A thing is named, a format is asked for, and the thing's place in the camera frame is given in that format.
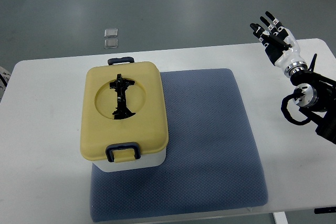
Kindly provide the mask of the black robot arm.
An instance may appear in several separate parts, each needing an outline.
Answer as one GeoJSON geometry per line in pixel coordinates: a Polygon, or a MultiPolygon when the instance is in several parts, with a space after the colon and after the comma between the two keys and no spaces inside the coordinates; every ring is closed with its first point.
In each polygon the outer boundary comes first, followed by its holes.
{"type": "Polygon", "coordinates": [[[333,144],[335,143],[335,81],[314,72],[317,54],[310,66],[303,61],[294,62],[285,70],[295,86],[292,94],[283,98],[281,111],[285,119],[294,125],[314,122],[316,134],[333,144]],[[306,116],[303,121],[294,119],[288,111],[288,102],[293,101],[299,112],[306,116]]]}

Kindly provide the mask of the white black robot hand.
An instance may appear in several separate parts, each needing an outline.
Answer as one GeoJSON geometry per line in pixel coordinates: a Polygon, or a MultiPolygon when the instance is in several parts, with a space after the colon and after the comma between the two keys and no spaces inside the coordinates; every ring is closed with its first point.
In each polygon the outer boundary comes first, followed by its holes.
{"type": "Polygon", "coordinates": [[[269,11],[265,15],[260,17],[260,21],[266,29],[258,23],[251,23],[250,27],[264,46],[270,62],[288,78],[298,71],[307,70],[307,63],[301,57],[300,46],[291,31],[269,11]]]}

